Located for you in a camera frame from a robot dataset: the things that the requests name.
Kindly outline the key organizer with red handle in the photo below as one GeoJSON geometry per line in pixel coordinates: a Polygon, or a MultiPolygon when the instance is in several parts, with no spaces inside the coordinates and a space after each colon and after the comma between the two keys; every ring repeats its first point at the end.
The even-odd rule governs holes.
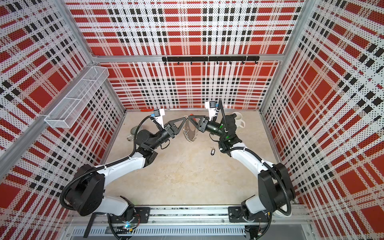
{"type": "Polygon", "coordinates": [[[197,139],[197,130],[195,125],[192,123],[192,121],[189,119],[189,117],[185,116],[187,119],[184,127],[183,127],[183,134],[186,140],[190,143],[194,142],[197,139]]]}

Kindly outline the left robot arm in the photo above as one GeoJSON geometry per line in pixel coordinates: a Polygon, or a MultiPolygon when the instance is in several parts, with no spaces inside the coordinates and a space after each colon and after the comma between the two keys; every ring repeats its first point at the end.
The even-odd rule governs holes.
{"type": "Polygon", "coordinates": [[[123,196],[112,197],[105,194],[106,187],[115,180],[130,172],[145,168],[152,164],[157,157],[156,149],[178,135],[183,129],[187,118],[182,117],[160,125],[155,117],[146,116],[141,123],[151,120],[158,128],[153,134],[147,130],[136,128],[133,137],[133,150],[130,155],[112,163],[92,167],[83,165],[74,178],[63,188],[59,201],[60,205],[81,216],[106,214],[108,224],[116,216],[129,225],[128,231],[133,231],[141,223],[141,216],[135,205],[123,196]]]}

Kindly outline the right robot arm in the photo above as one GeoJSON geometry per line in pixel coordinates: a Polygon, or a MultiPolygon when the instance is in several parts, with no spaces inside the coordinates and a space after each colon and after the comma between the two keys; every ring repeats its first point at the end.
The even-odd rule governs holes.
{"type": "Polygon", "coordinates": [[[248,223],[266,218],[264,227],[258,224],[257,227],[245,228],[251,240],[258,240],[269,230],[273,215],[285,218],[292,215],[292,201],[296,194],[288,170],[281,163],[273,164],[264,160],[237,136],[237,129],[246,126],[242,114],[225,114],[222,101],[207,102],[206,109],[208,116],[190,115],[188,122],[201,133],[218,136],[220,152],[239,161],[258,178],[258,194],[243,201],[240,213],[234,216],[248,223]]]}

